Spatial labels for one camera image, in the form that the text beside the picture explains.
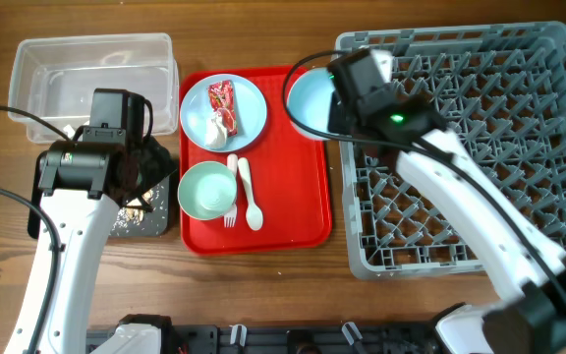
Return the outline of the rice and food scraps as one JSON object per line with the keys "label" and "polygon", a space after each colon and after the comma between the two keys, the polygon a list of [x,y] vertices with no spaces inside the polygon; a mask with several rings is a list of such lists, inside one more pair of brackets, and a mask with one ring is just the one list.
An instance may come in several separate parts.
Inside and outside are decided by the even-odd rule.
{"label": "rice and food scraps", "polygon": [[158,198],[158,192],[150,189],[140,197],[130,201],[117,213],[114,230],[127,229],[130,226],[141,226],[145,217],[154,212],[153,203]]}

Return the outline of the light blue bowl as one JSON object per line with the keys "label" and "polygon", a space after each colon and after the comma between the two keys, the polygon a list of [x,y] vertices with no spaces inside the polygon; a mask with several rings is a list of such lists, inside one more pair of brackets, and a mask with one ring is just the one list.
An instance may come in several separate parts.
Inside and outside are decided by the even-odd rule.
{"label": "light blue bowl", "polygon": [[327,133],[331,98],[335,92],[325,68],[311,69],[293,83],[287,97],[287,106],[302,124],[321,133]]}

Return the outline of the mint green bowl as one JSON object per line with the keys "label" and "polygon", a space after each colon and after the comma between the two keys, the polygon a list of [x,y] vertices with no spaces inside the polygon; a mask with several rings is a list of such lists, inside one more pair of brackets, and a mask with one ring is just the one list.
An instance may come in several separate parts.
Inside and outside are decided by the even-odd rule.
{"label": "mint green bowl", "polygon": [[177,199],[188,217],[209,221],[223,216],[237,200],[236,176],[220,162],[204,161],[182,176]]}

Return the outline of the pink plastic fork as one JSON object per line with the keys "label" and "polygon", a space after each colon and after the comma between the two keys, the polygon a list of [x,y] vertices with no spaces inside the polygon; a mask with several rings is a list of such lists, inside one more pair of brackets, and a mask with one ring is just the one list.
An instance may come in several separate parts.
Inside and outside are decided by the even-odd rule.
{"label": "pink plastic fork", "polygon": [[[227,168],[232,172],[234,182],[237,182],[238,159],[239,157],[235,153],[231,153],[227,156]],[[224,214],[224,226],[226,228],[235,226],[237,212],[236,202],[233,202],[229,210]]]}

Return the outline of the cream plastic spoon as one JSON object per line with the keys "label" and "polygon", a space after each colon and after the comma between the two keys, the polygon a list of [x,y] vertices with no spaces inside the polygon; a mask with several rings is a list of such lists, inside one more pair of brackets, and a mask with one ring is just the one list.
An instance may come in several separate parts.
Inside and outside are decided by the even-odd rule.
{"label": "cream plastic spoon", "polygon": [[263,225],[263,214],[255,202],[252,173],[250,164],[245,157],[241,157],[238,160],[238,169],[248,202],[246,211],[247,224],[252,231],[258,231]]}

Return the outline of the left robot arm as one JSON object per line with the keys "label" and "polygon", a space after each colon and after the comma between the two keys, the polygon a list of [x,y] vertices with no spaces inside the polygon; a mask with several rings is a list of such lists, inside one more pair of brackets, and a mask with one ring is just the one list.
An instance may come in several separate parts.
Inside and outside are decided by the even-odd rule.
{"label": "left robot arm", "polygon": [[119,210],[176,166],[153,112],[124,89],[94,91],[90,121],[36,161],[37,248],[9,353],[82,353],[101,254]]}

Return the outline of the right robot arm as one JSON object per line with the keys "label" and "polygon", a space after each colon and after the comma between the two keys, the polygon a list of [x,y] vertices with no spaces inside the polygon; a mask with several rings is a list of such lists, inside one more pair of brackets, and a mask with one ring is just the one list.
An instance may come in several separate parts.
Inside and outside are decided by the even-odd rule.
{"label": "right robot arm", "polygon": [[422,96],[391,87],[392,56],[338,51],[327,70],[346,140],[378,156],[433,203],[482,263],[499,300],[461,305],[435,332],[450,353],[556,353],[566,347],[566,252],[483,174],[446,119]]}

